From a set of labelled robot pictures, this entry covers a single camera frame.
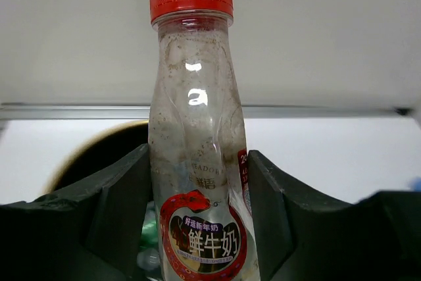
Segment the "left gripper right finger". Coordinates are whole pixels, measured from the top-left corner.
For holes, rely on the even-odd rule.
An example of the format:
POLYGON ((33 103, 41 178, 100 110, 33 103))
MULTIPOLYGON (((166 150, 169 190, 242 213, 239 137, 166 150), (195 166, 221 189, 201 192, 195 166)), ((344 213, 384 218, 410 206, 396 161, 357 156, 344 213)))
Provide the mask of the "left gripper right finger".
POLYGON ((419 280, 420 194, 378 192, 350 204, 249 152, 262 280, 419 280))

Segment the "green plastic bottle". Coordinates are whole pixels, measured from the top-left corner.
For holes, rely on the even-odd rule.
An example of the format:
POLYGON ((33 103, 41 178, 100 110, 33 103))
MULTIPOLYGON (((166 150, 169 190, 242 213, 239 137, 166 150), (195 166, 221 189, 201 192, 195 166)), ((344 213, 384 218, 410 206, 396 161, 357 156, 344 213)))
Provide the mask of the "green plastic bottle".
POLYGON ((153 201, 147 204, 139 242, 139 253, 137 254, 137 265, 145 271, 153 271, 161 265, 157 218, 153 201))

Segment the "small red-capped milk bottle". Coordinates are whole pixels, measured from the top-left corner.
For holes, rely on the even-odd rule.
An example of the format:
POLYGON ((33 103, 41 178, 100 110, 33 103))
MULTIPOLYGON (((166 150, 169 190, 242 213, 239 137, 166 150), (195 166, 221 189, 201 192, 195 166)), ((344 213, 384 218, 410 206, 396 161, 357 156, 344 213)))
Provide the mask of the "small red-capped milk bottle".
POLYGON ((258 280, 232 0, 150 0, 159 68, 148 143, 165 280, 258 280))

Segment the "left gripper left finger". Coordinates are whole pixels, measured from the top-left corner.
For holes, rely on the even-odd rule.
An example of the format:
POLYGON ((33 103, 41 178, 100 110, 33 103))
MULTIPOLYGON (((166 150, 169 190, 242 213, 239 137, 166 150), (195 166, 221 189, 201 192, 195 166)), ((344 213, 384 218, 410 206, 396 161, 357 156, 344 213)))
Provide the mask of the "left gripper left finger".
POLYGON ((140 280, 149 149, 31 202, 1 206, 2 280, 140 280))

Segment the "dark cylindrical bin gold rim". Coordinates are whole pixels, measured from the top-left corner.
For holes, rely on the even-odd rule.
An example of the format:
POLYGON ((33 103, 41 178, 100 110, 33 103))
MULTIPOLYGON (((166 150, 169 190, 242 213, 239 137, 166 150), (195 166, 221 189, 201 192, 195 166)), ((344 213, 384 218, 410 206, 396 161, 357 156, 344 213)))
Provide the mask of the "dark cylindrical bin gold rim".
POLYGON ((94 135, 61 163, 52 179, 48 181, 44 194, 69 186, 112 165, 147 143, 147 138, 146 120, 118 124, 94 135))

